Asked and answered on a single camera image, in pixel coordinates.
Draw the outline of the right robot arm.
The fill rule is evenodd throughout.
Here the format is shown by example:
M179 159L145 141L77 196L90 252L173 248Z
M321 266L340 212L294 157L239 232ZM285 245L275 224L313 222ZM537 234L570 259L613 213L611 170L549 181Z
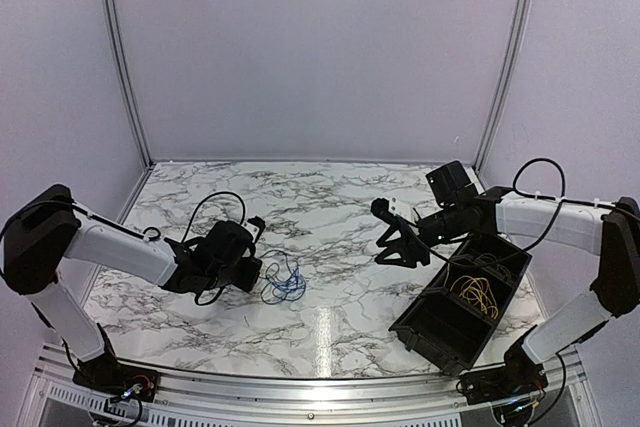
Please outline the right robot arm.
M376 244L380 265L415 268L427 265L437 245L480 241L488 245L492 261L447 265L465 271L484 271L496 265L526 267L527 248L507 242L510 236L529 237L572 246L600 259L597 277L589 288L543 324L526 333L517 357L501 366L495 385L515 395L534 378L540 365L565 347L581 343L612 318L633 311L639 304L639 206L632 198L603 204L569 200L563 196L525 194L514 187L493 187L479 192L458 161L426 176L440 211L419 217L408 205L378 198L372 214L388 224Z

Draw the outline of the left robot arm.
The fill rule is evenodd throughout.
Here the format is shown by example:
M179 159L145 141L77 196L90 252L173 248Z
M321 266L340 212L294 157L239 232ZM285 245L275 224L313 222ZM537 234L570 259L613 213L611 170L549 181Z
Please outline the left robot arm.
M262 218L243 216L238 222L216 222L204 236L176 241L97 215L77 203L68 187L55 184L6 221L1 276L66 342L77 358L79 377L116 392L129 375L104 329L63 284L60 263L75 259L116 269L168 292L193 294L202 305L208 291L253 289L262 266L256 243L264 229Z

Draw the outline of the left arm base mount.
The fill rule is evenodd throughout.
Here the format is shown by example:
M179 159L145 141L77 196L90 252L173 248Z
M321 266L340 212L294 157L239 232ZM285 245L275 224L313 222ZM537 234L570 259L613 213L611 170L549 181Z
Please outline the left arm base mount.
M134 394L143 402L152 402L156 396L159 373L149 368L122 363L110 345L92 360L78 360L74 371L75 384L112 396L122 395L135 385L139 385L140 389L134 391Z

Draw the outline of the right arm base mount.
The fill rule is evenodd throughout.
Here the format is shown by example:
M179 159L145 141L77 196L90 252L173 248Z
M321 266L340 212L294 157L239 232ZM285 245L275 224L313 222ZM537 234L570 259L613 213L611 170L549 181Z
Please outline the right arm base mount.
M508 356L500 367L465 373L457 390L469 405L522 396L545 389L548 380L541 364L524 354Z

